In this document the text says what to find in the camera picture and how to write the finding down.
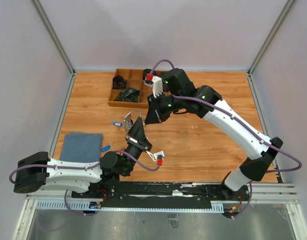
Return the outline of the wooden compartment tray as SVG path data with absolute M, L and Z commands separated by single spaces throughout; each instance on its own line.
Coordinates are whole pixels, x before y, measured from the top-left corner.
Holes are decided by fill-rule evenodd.
M 147 97 L 153 93 L 145 82 L 149 69 L 117 68 L 108 99 L 110 107 L 147 109 Z

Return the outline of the rolled green patterned tie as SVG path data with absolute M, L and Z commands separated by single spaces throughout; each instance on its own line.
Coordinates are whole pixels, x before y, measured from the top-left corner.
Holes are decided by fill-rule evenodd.
M 146 68 L 146 69 L 144 69 L 143 71 L 142 71 L 142 79 L 143 80 L 146 80 L 146 81 L 152 81 L 152 78 L 147 78 L 147 75 L 148 74 L 151 74 L 151 75 L 153 75 L 153 76 L 156 76 L 157 75 L 157 72 L 156 71 L 154 71 L 154 70 L 152 70 L 152 69 L 149 69 L 149 68 Z

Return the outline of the blue cloth mat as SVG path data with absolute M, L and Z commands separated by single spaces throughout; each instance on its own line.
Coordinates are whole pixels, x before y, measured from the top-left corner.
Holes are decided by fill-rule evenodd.
M 64 137 L 59 159 L 73 163 L 97 162 L 101 156 L 102 143 L 102 134 L 71 132 Z

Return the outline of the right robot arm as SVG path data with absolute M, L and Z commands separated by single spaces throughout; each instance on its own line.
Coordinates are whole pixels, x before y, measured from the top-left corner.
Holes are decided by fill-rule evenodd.
M 279 137 L 270 138 L 256 130 L 212 87 L 196 88 L 183 69 L 174 68 L 162 76 L 149 72 L 145 81 L 152 87 L 145 124 L 163 123 L 171 114 L 194 114 L 221 129 L 244 150 L 246 160 L 220 184 L 225 200 L 232 200 L 251 181 L 263 179 L 283 145 Z

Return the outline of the keyring with keys and tags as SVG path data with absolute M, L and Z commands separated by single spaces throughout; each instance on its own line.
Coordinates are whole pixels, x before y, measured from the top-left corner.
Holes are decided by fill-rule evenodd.
M 128 112 L 125 116 L 121 117 L 122 126 L 125 132 L 128 132 L 133 127 L 138 117 L 142 117 L 142 112 L 140 110 L 132 110 Z

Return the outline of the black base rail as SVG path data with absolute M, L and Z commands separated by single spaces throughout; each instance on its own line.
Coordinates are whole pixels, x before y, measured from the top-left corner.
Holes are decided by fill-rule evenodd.
M 234 216 L 247 204 L 298 204 L 289 183 L 252 183 L 231 196 L 219 184 L 204 182 L 122 181 L 109 190 L 93 193 L 41 191 L 35 195 L 37 210 L 71 210 L 82 215 L 100 211 L 154 213 L 220 213 Z

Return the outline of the rolled black tie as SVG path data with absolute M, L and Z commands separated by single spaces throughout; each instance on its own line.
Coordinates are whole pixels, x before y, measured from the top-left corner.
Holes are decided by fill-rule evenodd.
M 116 75 L 112 78 L 113 90 L 124 90 L 127 87 L 128 81 L 121 75 Z

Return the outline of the blue floral tie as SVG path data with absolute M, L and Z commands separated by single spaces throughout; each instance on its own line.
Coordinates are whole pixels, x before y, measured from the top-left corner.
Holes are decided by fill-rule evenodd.
M 116 102 L 137 103 L 140 99 L 141 91 L 133 87 L 122 90 L 114 99 Z

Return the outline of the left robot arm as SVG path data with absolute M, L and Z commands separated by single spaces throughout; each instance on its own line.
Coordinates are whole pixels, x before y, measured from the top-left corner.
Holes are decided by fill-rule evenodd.
M 152 149 L 141 117 L 128 130 L 125 140 L 125 150 L 108 151 L 90 163 L 57 160 L 45 151 L 32 154 L 20 160 L 10 173 L 13 191 L 28 194 L 38 190 L 69 190 L 95 198 L 101 191 L 99 183 L 130 176 L 141 154 Z

